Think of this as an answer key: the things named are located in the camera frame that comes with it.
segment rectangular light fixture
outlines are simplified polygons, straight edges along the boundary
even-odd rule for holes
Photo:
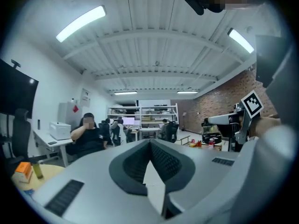
[[[252,53],[254,51],[254,48],[250,45],[250,43],[235,29],[231,28],[228,32],[228,35],[241,46],[243,46],[249,53]]]
[[[197,94],[198,91],[178,91],[177,94]]]
[[[63,29],[56,36],[56,39],[60,42],[63,42],[66,38],[72,35],[75,31],[79,30],[81,27],[104,16],[106,16],[104,7],[96,7],[90,10],[89,12],[83,14],[82,16],[78,17],[76,20],[72,21],[65,29]]]
[[[114,95],[133,95],[133,94],[137,94],[136,91],[128,91],[128,92],[116,92],[114,93]]]

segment ceiling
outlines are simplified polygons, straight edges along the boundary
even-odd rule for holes
[[[62,43],[56,39],[99,5],[105,17]],[[204,91],[247,61],[249,53],[227,35],[231,27],[252,46],[256,34],[274,32],[265,6],[198,16],[184,0],[32,0],[27,23],[70,66],[92,73],[107,93],[138,91],[152,99]]]

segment white box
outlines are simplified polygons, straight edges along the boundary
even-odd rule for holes
[[[61,122],[50,122],[50,135],[56,140],[71,138],[71,126]]]

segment phone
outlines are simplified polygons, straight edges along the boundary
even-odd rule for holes
[[[52,141],[52,142],[50,142],[50,143],[48,143],[49,145],[52,145],[52,144],[56,144],[57,142],[55,142],[55,141]]]

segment television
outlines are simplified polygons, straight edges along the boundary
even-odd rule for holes
[[[31,119],[37,85],[37,80],[0,60],[0,113],[14,115],[16,109],[23,108]]]

